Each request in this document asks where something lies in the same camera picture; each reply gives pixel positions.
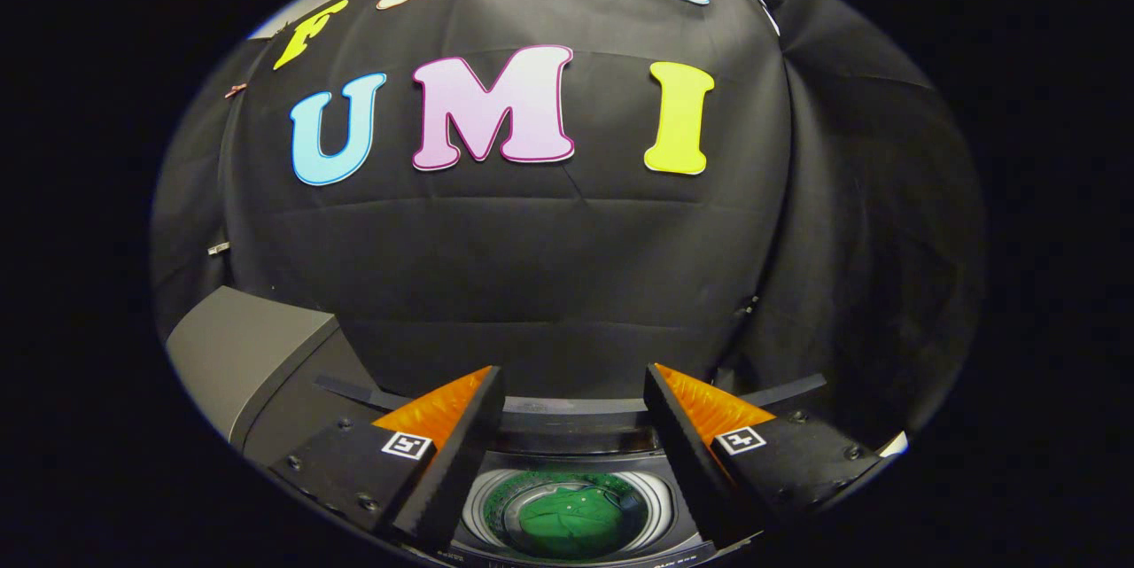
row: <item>pink letter m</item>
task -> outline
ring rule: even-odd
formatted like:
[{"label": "pink letter m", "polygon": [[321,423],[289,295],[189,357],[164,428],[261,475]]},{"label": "pink letter m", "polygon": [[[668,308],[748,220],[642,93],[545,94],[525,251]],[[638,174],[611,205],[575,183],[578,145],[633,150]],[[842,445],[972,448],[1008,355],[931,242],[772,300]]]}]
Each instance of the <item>pink letter m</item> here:
[{"label": "pink letter m", "polygon": [[559,86],[569,48],[557,44],[516,51],[491,91],[460,57],[426,62],[414,71],[422,84],[422,147],[414,168],[430,172],[450,168],[460,151],[449,143],[449,119],[476,161],[488,159],[492,142],[511,112],[511,135],[500,153],[516,163],[553,163],[569,159],[575,143],[564,134]]}]

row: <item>green object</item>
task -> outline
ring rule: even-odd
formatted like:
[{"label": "green object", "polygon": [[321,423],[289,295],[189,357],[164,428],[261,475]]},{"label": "green object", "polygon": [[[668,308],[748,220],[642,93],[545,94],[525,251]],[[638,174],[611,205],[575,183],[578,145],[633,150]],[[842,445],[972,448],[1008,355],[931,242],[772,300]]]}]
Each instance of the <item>green object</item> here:
[{"label": "green object", "polygon": [[558,489],[527,503],[519,525],[532,544],[552,557],[594,557],[619,545],[623,511],[607,491]]}]

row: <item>screw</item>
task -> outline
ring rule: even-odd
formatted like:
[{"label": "screw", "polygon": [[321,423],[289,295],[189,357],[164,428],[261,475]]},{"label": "screw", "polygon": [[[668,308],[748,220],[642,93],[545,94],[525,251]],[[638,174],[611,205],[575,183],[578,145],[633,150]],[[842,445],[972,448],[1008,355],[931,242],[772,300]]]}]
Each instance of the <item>screw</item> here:
[{"label": "screw", "polygon": [[372,512],[378,510],[378,502],[374,501],[374,498],[367,495],[366,493],[358,493],[355,498],[358,500],[358,508]]}]

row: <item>yellow letter i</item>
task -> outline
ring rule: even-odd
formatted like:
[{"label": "yellow letter i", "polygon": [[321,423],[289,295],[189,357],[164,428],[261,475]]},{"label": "yellow letter i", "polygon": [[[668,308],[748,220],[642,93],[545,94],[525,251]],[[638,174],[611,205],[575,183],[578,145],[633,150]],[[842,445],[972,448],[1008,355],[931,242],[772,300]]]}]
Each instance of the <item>yellow letter i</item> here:
[{"label": "yellow letter i", "polygon": [[703,172],[701,112],[705,92],[713,87],[712,76],[680,62],[655,62],[650,73],[661,83],[661,119],[658,141],[645,152],[645,166],[655,172]]}]

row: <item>circular opening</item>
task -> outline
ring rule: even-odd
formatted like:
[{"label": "circular opening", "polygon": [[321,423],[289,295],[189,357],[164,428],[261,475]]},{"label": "circular opening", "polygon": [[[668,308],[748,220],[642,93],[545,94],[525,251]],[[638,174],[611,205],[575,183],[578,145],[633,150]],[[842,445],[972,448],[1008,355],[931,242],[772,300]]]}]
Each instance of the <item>circular opening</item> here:
[{"label": "circular opening", "polygon": [[502,543],[524,554],[584,560],[610,554],[642,532],[645,500],[609,474],[526,472],[488,495],[484,520]]}]

